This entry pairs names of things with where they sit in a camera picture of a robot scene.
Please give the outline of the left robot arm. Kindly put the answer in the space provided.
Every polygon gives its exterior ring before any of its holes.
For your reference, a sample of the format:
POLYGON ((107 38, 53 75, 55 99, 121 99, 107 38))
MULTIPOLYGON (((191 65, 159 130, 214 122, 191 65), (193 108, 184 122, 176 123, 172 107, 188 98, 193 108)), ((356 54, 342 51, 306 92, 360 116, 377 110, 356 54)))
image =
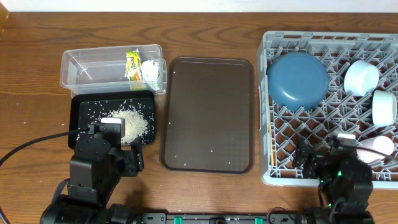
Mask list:
POLYGON ((142 215, 125 205, 107 207, 121 177, 144 169, 142 145, 123 151, 114 140, 78 141, 70 161, 70 178, 59 184, 41 223, 141 223, 142 215))

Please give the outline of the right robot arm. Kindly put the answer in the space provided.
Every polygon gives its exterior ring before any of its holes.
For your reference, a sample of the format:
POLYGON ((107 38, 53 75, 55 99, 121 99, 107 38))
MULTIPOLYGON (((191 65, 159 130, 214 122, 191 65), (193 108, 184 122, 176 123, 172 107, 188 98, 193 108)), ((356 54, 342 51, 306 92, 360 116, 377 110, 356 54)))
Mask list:
POLYGON ((357 158, 355 139, 333 136, 329 151, 314 149, 300 138, 293 167, 302 167, 303 177, 318 179, 319 207, 305 209, 295 223, 372 224, 366 210, 373 191, 371 168, 357 158))

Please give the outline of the light blue bowl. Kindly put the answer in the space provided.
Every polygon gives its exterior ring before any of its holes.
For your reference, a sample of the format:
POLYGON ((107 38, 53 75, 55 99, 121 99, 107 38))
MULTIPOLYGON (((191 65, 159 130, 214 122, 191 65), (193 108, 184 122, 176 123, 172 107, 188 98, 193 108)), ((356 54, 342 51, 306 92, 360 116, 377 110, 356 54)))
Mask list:
POLYGON ((364 60, 355 61, 349 66, 344 78, 344 91, 354 96, 364 96, 376 89, 379 70, 364 60))

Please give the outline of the white pink cup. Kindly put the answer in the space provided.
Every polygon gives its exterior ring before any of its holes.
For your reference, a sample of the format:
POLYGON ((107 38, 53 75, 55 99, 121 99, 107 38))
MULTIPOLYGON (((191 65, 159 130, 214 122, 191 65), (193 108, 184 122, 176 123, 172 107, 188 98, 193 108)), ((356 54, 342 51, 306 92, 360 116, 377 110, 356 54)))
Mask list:
MULTIPOLYGON (((360 142, 360 147, 368 148, 375 150, 377 152, 381 152, 386 155, 391 155, 394 152, 394 143, 392 140, 386 136, 377 136, 374 138, 369 138, 362 140, 360 142)), ((379 154, 375 154, 373 152, 365 151, 362 149, 356 150, 358 158, 363 162, 369 164, 376 160, 384 159, 385 157, 379 154)))

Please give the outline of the wooden chopstick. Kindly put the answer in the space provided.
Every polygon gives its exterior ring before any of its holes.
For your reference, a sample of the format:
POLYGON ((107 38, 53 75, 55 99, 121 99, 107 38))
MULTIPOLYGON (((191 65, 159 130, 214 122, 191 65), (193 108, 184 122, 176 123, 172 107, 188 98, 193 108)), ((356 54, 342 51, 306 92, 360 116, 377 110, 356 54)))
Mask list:
POLYGON ((269 128, 269 137, 270 137, 271 166, 274 166, 275 165, 275 159, 274 159, 274 148, 273 148, 273 140, 272 140, 272 125, 271 125, 271 122, 269 122, 268 128, 269 128))

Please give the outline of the yellow green snack wrapper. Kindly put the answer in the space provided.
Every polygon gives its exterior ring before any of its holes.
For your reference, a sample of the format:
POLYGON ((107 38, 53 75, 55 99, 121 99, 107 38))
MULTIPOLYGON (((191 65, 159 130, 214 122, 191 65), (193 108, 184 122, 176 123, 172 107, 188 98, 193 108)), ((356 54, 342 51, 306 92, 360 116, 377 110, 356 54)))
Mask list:
POLYGON ((146 86, 142 82, 141 58, 139 51, 126 52, 125 77, 130 81, 130 90, 145 90, 146 86))

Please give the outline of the dark blue plate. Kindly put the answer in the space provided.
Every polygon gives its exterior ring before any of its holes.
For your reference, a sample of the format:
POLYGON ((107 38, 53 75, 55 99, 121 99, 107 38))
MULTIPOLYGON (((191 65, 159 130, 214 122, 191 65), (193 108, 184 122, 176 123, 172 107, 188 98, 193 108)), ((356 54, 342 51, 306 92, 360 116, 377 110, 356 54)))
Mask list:
POLYGON ((268 92, 273 101, 288 110, 312 110, 326 96, 328 73, 316 57, 292 52, 279 57, 267 69, 268 92))

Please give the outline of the mint bowl with rice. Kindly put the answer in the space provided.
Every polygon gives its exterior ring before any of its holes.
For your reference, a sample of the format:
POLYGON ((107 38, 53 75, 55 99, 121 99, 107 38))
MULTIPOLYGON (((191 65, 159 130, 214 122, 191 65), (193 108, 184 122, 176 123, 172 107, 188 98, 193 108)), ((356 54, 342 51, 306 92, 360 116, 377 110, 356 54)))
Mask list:
POLYGON ((373 94, 372 119, 378 127, 391 126, 397 116, 396 96, 387 91, 376 90, 373 94))

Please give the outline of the white tissue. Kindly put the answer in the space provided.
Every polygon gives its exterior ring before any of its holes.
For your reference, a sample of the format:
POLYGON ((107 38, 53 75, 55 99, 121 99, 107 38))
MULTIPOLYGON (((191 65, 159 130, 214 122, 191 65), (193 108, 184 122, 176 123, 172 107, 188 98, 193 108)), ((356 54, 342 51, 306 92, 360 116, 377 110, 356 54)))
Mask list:
POLYGON ((157 79, 159 76, 159 64, 154 60, 146 60, 142 63, 142 78, 147 82, 147 86, 152 91, 158 91, 159 85, 157 84, 157 79))

